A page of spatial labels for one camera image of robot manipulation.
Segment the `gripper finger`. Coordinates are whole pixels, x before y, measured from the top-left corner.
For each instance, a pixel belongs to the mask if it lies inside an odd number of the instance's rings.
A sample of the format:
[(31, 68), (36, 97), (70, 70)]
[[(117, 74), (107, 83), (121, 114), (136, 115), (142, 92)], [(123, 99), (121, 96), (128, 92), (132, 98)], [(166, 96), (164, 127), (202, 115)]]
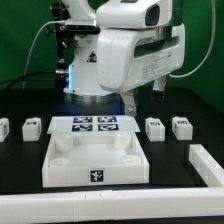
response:
[(137, 107), (135, 102), (135, 94), (133, 90), (121, 94), (124, 103), (124, 112), (127, 116), (135, 117), (137, 114)]
[(164, 98), (164, 91), (167, 83), (167, 77), (161, 76), (154, 81), (152, 96), (155, 100), (162, 100)]

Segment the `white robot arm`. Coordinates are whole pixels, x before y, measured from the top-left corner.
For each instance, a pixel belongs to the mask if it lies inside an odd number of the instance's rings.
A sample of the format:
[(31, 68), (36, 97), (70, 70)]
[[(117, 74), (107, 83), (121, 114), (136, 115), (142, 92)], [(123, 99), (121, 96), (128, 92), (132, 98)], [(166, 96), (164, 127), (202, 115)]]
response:
[(137, 113), (135, 94), (149, 82), (164, 91), (168, 75), (184, 61), (184, 0), (108, 0), (93, 9), (88, 0), (61, 0), (65, 30), (74, 35), (67, 93), (82, 101), (121, 96), (125, 113)]

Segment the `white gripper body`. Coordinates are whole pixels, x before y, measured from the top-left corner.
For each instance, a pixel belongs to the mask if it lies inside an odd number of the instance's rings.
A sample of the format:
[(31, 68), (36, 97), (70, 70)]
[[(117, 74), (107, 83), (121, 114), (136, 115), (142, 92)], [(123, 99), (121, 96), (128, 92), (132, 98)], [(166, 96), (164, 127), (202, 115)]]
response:
[(160, 38), (156, 29), (104, 29), (97, 41), (97, 77), (107, 91), (124, 93), (182, 67), (184, 25)]

